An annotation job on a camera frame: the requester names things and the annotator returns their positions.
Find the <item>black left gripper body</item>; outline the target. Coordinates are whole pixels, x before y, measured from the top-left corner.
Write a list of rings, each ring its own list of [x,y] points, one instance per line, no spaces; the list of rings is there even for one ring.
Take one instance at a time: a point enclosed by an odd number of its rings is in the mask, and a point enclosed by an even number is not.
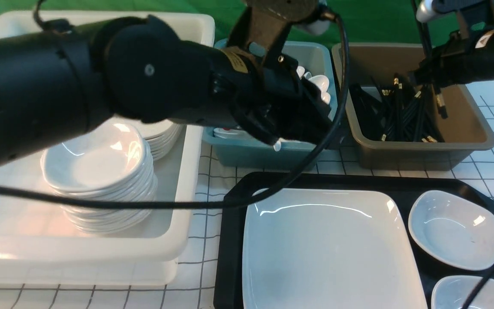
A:
[[[262,143],[280,138],[321,143],[331,131],[331,108],[321,90],[298,76],[285,54],[214,54],[212,125],[239,127]]]

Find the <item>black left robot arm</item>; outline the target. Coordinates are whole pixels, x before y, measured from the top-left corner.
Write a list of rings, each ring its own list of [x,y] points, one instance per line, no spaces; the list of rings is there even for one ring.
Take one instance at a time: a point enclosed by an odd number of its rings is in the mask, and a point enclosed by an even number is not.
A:
[[[294,64],[183,40],[151,15],[0,39],[0,166],[115,116],[328,143],[331,109]]]

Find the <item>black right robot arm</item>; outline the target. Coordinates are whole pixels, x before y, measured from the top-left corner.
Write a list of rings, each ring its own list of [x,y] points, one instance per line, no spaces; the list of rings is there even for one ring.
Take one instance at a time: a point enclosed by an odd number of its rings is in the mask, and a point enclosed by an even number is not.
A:
[[[439,88],[494,81],[494,29],[478,31],[467,39],[452,34],[408,76],[412,84]]]

